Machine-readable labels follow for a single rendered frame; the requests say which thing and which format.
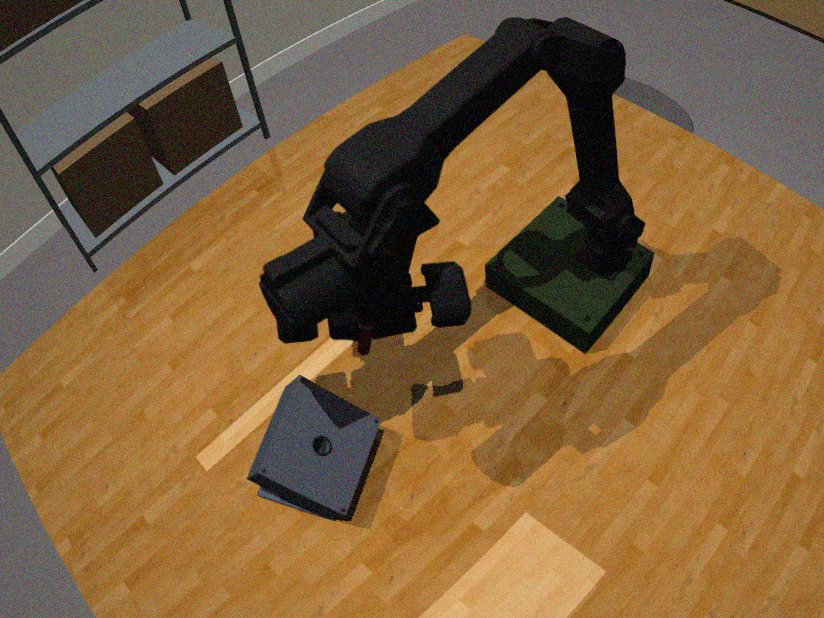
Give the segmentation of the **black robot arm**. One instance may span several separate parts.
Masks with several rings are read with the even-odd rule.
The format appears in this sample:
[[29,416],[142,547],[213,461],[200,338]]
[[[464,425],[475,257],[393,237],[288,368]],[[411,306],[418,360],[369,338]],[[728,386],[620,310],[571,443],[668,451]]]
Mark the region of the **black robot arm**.
[[260,290],[277,323],[295,338],[354,302],[356,285],[399,286],[417,238],[440,223],[425,201],[445,159],[541,70],[569,108],[579,182],[566,210],[588,228],[576,260],[614,280],[646,225],[619,181],[612,94],[625,66],[622,43],[568,17],[503,20],[406,110],[328,156],[303,216],[314,238],[263,265]]

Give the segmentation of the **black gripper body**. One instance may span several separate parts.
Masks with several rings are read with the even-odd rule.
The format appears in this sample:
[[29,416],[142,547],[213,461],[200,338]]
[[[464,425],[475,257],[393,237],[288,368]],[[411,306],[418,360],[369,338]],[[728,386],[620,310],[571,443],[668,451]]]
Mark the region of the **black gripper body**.
[[[371,292],[356,285],[357,299],[329,316],[330,330],[354,329],[355,325],[400,321],[423,311],[430,302],[432,326],[464,325],[472,313],[472,304],[464,269],[456,261],[426,263],[421,266],[426,286],[412,286],[411,274],[396,288]],[[419,303],[419,304],[418,304]],[[277,323],[279,340],[284,344],[319,338],[318,324],[291,338]]]

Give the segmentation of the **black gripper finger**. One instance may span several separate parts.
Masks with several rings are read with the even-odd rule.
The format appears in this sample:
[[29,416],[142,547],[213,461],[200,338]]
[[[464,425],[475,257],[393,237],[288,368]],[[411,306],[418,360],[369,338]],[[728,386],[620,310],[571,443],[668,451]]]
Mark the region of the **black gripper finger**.
[[372,340],[414,332],[417,328],[415,313],[413,317],[400,321],[374,323]]
[[341,330],[341,331],[331,331],[330,330],[330,322],[328,320],[328,328],[329,328],[329,336],[332,340],[350,340],[350,341],[361,341],[361,333],[360,333],[360,326],[355,325],[354,329],[350,330]]

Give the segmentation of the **dark red cylinder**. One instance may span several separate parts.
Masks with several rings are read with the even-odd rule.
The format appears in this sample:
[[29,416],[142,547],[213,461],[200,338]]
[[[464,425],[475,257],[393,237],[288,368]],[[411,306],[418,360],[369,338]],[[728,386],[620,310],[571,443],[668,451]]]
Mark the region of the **dark red cylinder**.
[[357,352],[361,356],[369,353],[374,323],[360,325],[361,341],[358,341]]

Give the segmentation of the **dark grey sloped panel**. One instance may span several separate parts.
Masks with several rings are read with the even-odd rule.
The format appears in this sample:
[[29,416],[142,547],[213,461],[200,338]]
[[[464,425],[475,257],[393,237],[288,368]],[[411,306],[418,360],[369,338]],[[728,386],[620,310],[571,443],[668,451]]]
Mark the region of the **dark grey sloped panel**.
[[259,497],[332,521],[347,515],[381,423],[299,375],[283,390],[247,480]]

